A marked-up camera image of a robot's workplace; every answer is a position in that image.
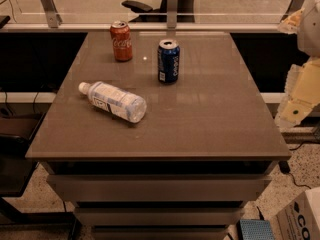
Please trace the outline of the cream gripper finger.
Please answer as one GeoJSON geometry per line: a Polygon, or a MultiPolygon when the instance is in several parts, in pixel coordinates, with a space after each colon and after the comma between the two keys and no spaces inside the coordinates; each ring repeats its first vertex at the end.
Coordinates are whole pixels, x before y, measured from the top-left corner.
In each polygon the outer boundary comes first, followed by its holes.
{"type": "Polygon", "coordinates": [[[311,58],[302,66],[293,64],[285,83],[275,123],[280,128],[299,125],[320,104],[320,59],[311,58]]]}

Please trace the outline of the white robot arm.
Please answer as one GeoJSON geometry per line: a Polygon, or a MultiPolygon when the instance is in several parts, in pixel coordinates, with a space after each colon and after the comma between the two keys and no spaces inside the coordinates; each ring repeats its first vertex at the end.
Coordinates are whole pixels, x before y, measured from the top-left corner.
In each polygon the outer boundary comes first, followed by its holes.
{"type": "Polygon", "coordinates": [[[320,0],[290,14],[278,26],[297,35],[298,49],[309,56],[302,65],[292,64],[287,73],[284,97],[275,116],[280,128],[299,125],[320,104],[320,0]]]}

